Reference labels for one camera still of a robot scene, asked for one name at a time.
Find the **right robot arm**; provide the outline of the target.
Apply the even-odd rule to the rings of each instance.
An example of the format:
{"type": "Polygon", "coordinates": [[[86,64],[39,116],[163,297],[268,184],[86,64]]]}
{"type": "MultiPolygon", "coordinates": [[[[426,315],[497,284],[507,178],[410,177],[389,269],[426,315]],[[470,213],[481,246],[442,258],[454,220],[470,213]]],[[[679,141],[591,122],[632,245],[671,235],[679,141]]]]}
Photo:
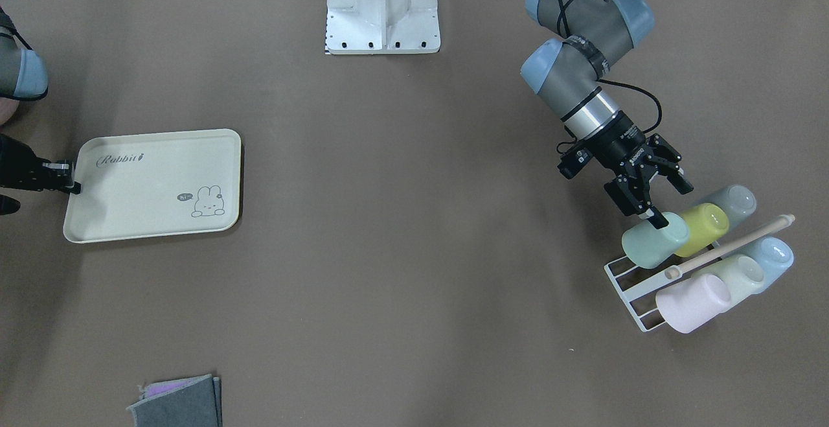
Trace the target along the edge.
{"type": "MultiPolygon", "coordinates": [[[[11,17],[2,10],[2,100],[34,102],[47,96],[49,78],[45,63],[21,36],[11,17]]],[[[1,135],[1,185],[12,190],[53,190],[80,194],[71,159],[49,161],[28,144],[1,135]]]]}

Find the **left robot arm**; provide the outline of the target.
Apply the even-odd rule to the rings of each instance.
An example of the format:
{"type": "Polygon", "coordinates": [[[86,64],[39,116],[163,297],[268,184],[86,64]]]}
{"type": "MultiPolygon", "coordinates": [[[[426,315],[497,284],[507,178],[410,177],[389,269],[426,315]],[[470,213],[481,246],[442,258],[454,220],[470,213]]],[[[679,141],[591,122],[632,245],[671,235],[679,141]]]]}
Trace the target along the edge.
{"type": "Polygon", "coordinates": [[[571,179],[597,159],[614,173],[604,190],[620,211],[665,228],[650,182],[661,175],[679,193],[692,191],[681,156],[652,129],[634,124],[602,87],[610,67],[653,29],[651,8],[644,0],[526,0],[526,9],[556,34],[527,58],[521,76],[574,139],[560,173],[571,179]]]}

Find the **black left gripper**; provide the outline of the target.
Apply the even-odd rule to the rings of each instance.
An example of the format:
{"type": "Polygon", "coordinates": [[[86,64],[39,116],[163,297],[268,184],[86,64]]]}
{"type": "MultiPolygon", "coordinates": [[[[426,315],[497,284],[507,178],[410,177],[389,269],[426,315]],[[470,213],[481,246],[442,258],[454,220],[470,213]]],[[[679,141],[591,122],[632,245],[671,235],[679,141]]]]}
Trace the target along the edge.
{"type": "Polygon", "coordinates": [[[682,156],[659,134],[645,134],[622,111],[612,122],[586,141],[593,157],[615,174],[604,190],[625,216],[636,215],[655,229],[669,226],[664,214],[650,197],[651,179],[660,173],[679,194],[689,194],[694,186],[680,167],[682,156]]]}

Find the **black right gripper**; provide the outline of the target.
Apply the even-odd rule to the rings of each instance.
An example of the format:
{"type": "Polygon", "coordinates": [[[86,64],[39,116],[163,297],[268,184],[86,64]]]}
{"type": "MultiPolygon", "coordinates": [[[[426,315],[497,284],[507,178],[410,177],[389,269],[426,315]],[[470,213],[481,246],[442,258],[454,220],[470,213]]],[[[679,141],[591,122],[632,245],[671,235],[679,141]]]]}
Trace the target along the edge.
{"type": "Polygon", "coordinates": [[[12,190],[54,190],[80,194],[81,184],[74,179],[76,161],[39,158],[25,143],[1,135],[1,186],[12,190]]]}

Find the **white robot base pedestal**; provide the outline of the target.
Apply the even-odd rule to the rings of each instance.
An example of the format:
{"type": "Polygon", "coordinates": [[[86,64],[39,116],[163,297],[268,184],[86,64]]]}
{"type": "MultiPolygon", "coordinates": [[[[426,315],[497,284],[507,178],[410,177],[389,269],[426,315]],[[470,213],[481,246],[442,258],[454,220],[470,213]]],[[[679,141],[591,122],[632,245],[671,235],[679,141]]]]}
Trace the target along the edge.
{"type": "Polygon", "coordinates": [[[324,49],[332,55],[436,53],[438,0],[326,0],[324,49]]]}

